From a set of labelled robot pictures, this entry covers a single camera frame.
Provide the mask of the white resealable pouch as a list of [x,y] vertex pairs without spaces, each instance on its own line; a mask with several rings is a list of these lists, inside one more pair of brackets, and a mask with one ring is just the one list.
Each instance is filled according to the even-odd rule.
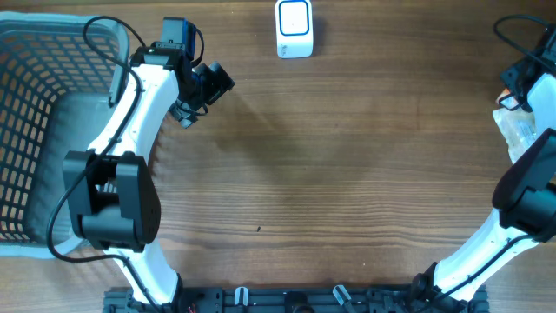
[[537,139],[533,113],[497,109],[493,111],[493,119],[506,140],[511,162],[516,163]]

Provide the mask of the orange small carton box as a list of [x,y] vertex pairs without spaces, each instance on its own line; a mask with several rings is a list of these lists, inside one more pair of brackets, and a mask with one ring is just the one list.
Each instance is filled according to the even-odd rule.
[[496,103],[501,108],[509,111],[515,111],[520,107],[519,102],[515,99],[513,93],[508,88],[505,88],[500,93],[499,97],[496,100]]

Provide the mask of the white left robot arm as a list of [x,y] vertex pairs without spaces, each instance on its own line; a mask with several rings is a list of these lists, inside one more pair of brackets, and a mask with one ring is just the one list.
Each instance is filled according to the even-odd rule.
[[113,259],[131,284],[124,304],[138,312],[176,312],[182,280],[156,239],[162,206],[149,173],[152,147],[167,114],[184,128],[209,112],[235,83],[219,63],[202,63],[201,31],[184,18],[166,17],[160,40],[142,44],[128,61],[128,76],[112,117],[85,151],[63,160],[74,234]]

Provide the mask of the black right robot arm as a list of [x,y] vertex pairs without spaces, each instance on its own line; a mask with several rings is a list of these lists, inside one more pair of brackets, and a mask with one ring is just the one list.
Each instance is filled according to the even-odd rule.
[[513,165],[493,193],[493,210],[481,227],[451,256],[417,275],[407,295],[412,312],[475,312],[482,284],[518,254],[555,236],[555,25],[544,20],[533,50],[496,30],[523,54],[500,78],[506,86],[494,112],[499,126],[515,117],[533,120],[535,140],[520,143]]

